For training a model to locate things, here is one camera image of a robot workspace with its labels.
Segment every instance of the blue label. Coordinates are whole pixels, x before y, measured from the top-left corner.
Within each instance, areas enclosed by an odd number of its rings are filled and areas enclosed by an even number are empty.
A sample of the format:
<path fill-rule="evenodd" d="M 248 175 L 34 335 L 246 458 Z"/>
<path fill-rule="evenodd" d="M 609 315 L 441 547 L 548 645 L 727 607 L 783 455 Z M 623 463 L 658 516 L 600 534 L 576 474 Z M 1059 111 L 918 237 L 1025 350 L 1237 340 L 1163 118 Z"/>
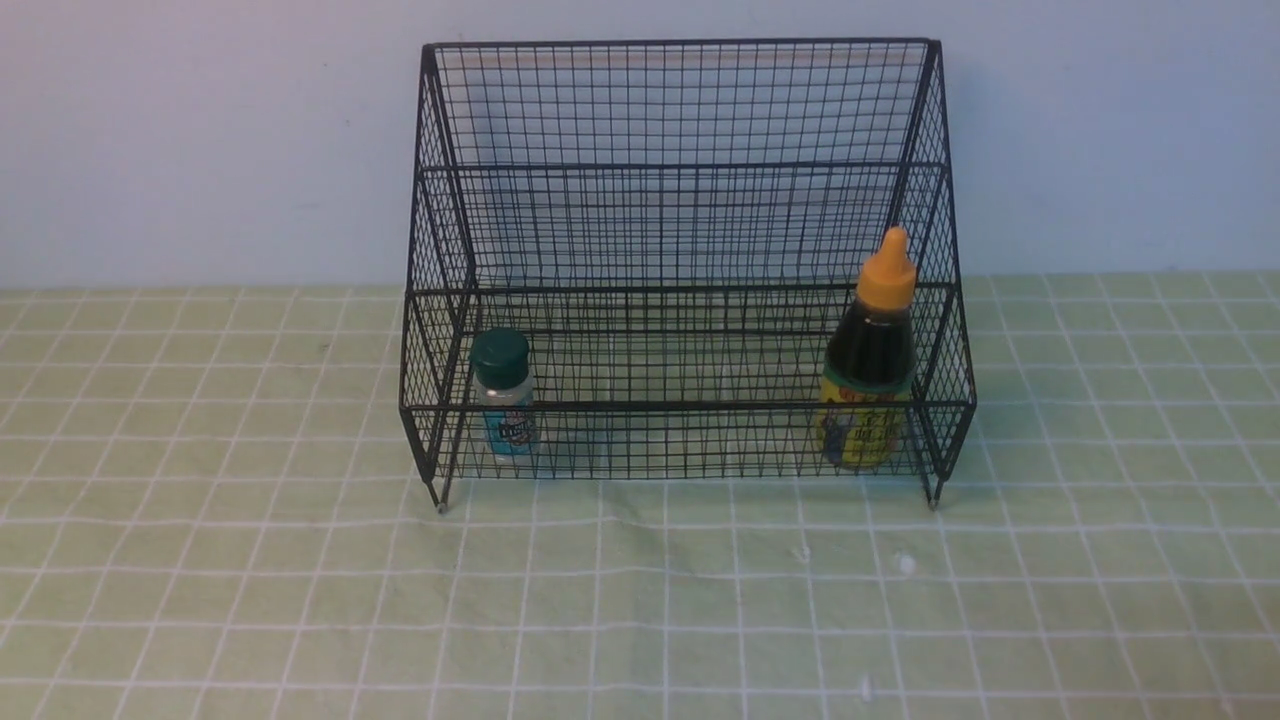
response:
<path fill-rule="evenodd" d="M 529 405 L 529 398 L 517 405 Z M 529 455 L 534 451 L 534 416 L 526 410 L 486 410 L 484 432 L 494 455 Z"/>

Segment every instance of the bottle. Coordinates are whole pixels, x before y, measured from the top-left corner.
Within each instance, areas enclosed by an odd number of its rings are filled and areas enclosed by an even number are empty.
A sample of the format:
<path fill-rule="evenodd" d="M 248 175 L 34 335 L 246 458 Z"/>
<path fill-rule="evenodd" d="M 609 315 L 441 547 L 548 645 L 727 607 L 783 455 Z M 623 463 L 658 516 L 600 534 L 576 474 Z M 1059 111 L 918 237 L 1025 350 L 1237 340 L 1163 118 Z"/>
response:
<path fill-rule="evenodd" d="M 906 256 L 906 245 L 902 228 L 884 233 L 879 251 L 863 264 L 854 304 L 827 346 L 819 397 L 824 404 L 852 407 L 823 407 L 814 424 L 819 452 L 838 468 L 874 469 L 901 442 L 902 409 L 856 406 L 910 397 L 915 265 Z"/>
<path fill-rule="evenodd" d="M 494 459 L 527 462 L 538 447 L 534 416 L 525 410 L 532 401 L 534 377 L 529 372 L 529 340 L 511 328 L 480 333 L 471 345 L 471 368 L 484 411 L 484 437 Z"/>

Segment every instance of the green bottle cap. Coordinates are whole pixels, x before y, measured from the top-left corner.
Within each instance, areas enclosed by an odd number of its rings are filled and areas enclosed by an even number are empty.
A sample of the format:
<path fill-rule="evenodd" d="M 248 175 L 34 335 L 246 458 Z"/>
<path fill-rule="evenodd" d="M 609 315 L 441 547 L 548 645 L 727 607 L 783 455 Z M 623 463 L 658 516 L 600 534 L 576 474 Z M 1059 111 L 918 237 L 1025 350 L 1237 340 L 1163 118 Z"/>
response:
<path fill-rule="evenodd" d="M 471 345 L 471 368 L 484 387 L 511 389 L 518 386 L 529 377 L 529 338 L 511 328 L 480 333 Z"/>

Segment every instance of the wire shelf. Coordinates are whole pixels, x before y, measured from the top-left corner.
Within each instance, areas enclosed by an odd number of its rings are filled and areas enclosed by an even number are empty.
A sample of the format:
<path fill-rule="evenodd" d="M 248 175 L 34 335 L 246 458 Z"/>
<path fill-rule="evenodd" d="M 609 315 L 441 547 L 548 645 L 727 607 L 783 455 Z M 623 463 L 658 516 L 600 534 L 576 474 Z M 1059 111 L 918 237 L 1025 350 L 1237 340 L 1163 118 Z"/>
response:
<path fill-rule="evenodd" d="M 401 414 L 433 500 L 462 477 L 838 471 L 822 356 L 892 224 L 919 365 L 872 471 L 936 503 L 975 406 L 938 42 L 424 47 Z M 479 433 L 466 359 L 493 327 L 532 347 L 527 465 Z"/>

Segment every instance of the light blue wall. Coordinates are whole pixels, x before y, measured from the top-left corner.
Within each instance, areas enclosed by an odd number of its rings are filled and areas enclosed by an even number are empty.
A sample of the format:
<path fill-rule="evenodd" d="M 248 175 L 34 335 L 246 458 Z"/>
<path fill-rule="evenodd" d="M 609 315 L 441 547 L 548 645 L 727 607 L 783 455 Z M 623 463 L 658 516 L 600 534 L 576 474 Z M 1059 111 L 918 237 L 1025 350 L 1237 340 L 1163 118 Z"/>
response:
<path fill-rule="evenodd" d="M 1280 268 L 1275 0 L 0 5 L 0 286 L 401 282 L 431 40 L 943 40 L 969 272 Z"/>

